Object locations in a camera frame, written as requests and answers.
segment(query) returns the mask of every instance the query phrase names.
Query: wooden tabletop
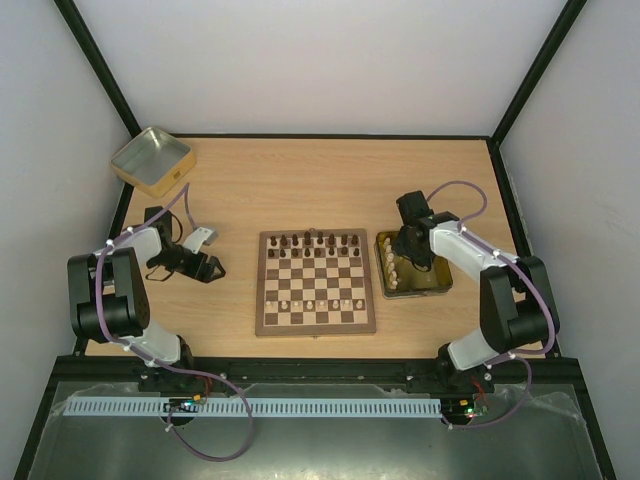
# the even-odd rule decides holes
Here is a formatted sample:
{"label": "wooden tabletop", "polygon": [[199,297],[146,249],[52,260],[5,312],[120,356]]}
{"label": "wooden tabletop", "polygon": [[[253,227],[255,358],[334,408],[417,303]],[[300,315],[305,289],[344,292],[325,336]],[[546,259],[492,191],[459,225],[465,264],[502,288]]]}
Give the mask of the wooden tabletop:
{"label": "wooden tabletop", "polygon": [[[386,300],[372,264],[377,333],[359,336],[256,337],[258,236],[267,230],[365,228],[371,239],[401,226],[395,200],[425,195],[463,179],[489,198],[469,227],[499,248],[514,251],[491,160],[481,140],[181,139],[196,166],[164,198],[135,191],[125,226],[139,224],[145,207],[165,205],[185,181],[197,223],[218,229],[203,251],[216,255],[227,276],[202,284],[182,275],[145,281],[153,318],[181,335],[196,356],[429,358],[478,327],[478,286],[452,266],[454,286],[443,296]],[[462,217],[481,205],[470,188],[452,186],[431,202]],[[190,232],[183,203],[172,209]],[[90,342],[89,355],[122,355]]]}

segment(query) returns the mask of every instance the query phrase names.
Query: wooden chessboard frame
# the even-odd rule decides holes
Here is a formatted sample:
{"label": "wooden chessboard frame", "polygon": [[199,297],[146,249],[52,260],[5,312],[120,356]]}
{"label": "wooden chessboard frame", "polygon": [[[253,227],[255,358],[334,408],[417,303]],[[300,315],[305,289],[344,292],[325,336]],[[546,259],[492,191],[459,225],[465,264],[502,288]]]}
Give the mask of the wooden chessboard frame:
{"label": "wooden chessboard frame", "polygon": [[[322,324],[322,325],[297,325],[297,326],[265,326],[265,295],[266,295],[266,272],[267,272],[267,242],[272,236],[280,238],[285,235],[290,238],[294,234],[300,240],[304,238],[304,233],[308,231],[312,236],[319,231],[333,233],[336,237],[336,250],[340,247],[338,239],[341,235],[357,235],[359,237],[360,258],[362,259],[363,286],[365,291],[365,308],[367,314],[366,323],[342,323],[342,324]],[[369,262],[369,249],[367,241],[367,231],[363,228],[347,229],[309,229],[309,230],[279,230],[260,233],[259,253],[258,253],[258,276],[256,293],[256,336],[325,336],[325,335],[353,335],[353,334],[373,334],[376,332],[375,305],[373,302],[373,289],[371,287],[371,265]]]}

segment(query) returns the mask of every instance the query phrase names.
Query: chessboard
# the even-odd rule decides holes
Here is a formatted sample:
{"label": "chessboard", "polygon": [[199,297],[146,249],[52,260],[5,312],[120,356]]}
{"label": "chessboard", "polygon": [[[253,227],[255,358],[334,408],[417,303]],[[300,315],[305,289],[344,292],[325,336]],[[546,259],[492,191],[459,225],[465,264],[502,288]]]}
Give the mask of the chessboard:
{"label": "chessboard", "polygon": [[256,335],[375,331],[364,229],[260,233]]}

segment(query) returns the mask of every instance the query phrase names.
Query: white wall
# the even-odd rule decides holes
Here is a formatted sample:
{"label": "white wall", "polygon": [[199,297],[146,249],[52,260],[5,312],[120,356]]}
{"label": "white wall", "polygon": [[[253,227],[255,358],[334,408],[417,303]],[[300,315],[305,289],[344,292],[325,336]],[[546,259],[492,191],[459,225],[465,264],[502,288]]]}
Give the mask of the white wall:
{"label": "white wall", "polygon": [[636,0],[588,2],[503,146],[619,478],[640,468],[638,31]]}
{"label": "white wall", "polygon": [[78,0],[171,132],[493,133],[565,0]]}
{"label": "white wall", "polygon": [[66,261],[100,246],[127,133],[50,0],[0,14],[0,478],[13,478],[56,355],[71,351]]}

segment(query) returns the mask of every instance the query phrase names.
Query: black metal frame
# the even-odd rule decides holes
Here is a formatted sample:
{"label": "black metal frame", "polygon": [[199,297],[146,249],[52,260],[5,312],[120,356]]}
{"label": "black metal frame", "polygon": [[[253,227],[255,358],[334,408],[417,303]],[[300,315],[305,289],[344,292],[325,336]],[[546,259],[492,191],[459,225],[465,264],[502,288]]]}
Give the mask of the black metal frame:
{"label": "black metal frame", "polygon": [[[102,57],[91,33],[73,0],[54,0],[69,25],[80,48],[93,67],[107,95],[113,102],[123,123],[132,136],[141,129],[120,91],[106,61]],[[516,95],[491,137],[484,135],[316,135],[316,134],[174,134],[180,137],[211,138],[296,138],[296,139],[370,139],[370,140],[483,140],[487,144],[498,188],[513,236],[516,252],[520,256],[531,254],[526,231],[520,216],[500,145],[516,121],[529,96],[544,74],[555,52],[569,32],[584,7],[586,0],[568,0],[538,55],[531,65]],[[133,187],[125,185],[111,224],[109,237],[122,230],[133,193]],[[16,478],[26,478],[33,463],[37,446],[46,423],[59,382],[141,382],[142,364],[130,357],[87,357],[85,341],[78,341],[69,356],[58,357],[43,395],[29,438],[25,445]],[[315,360],[315,359],[249,359],[249,358],[196,358],[196,366],[210,372],[225,372],[232,382],[246,386],[250,383],[374,383],[382,387],[403,388],[409,392],[428,392],[437,398],[460,397],[460,392],[444,391],[433,379],[435,360]],[[578,361],[561,357],[557,344],[546,359],[531,360],[534,383],[571,384],[578,398],[582,415],[587,421],[591,441],[602,474],[614,479],[615,473],[604,443],[591,399]],[[519,362],[498,365],[492,370],[493,382],[516,383],[525,378]]]}

